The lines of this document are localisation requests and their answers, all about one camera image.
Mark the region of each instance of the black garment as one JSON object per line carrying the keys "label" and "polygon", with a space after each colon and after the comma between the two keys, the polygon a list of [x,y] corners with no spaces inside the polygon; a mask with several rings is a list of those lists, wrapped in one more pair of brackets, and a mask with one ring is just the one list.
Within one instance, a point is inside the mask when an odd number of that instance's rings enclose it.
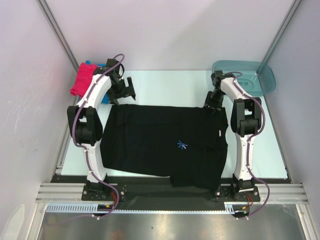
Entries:
{"label": "black garment", "polygon": [[227,127],[224,108],[212,115],[199,107],[114,105],[100,145],[103,166],[170,176],[176,187],[216,190],[227,158]]}

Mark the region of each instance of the white wall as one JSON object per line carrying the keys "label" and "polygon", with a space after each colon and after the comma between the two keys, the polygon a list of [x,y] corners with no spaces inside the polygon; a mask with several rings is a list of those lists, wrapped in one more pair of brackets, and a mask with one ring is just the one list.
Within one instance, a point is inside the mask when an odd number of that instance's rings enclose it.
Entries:
{"label": "white wall", "polygon": [[79,63],[126,55],[127,70],[210,70],[262,61],[293,0],[47,0]]}
{"label": "white wall", "polygon": [[51,178],[75,72],[35,0],[0,1],[0,32],[0,233],[20,204],[24,233]]}
{"label": "white wall", "polygon": [[303,183],[320,227],[320,1],[305,0],[269,65],[276,88],[267,96],[289,171]]}

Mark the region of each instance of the teal plastic tub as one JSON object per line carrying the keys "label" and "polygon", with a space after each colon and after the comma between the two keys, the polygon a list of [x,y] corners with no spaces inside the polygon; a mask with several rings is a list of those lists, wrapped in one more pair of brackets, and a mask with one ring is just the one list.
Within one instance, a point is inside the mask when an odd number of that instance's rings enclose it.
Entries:
{"label": "teal plastic tub", "polygon": [[276,88],[276,79],[272,69],[259,61],[216,61],[212,66],[212,72],[217,70],[221,70],[224,74],[234,71],[241,72],[243,75],[237,79],[238,83],[254,97],[271,93]]}

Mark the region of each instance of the pink cloth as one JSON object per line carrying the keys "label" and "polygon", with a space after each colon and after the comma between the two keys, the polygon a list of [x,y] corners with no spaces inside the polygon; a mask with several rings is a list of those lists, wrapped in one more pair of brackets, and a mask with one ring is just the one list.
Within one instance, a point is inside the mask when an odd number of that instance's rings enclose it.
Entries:
{"label": "pink cloth", "polygon": [[80,64],[78,73],[75,77],[75,83],[70,89],[70,93],[73,96],[79,95],[82,98],[86,94],[96,68],[97,66],[94,64],[86,64],[84,62]]}

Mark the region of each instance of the metal floor plate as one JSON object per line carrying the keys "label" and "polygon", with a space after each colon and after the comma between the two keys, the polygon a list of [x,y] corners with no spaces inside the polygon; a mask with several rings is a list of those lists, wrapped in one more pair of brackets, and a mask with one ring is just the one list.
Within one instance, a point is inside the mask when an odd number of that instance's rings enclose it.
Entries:
{"label": "metal floor plate", "polygon": [[74,213],[49,213],[39,240],[304,240],[296,205],[267,205],[249,220],[230,214],[111,214],[96,220]]}

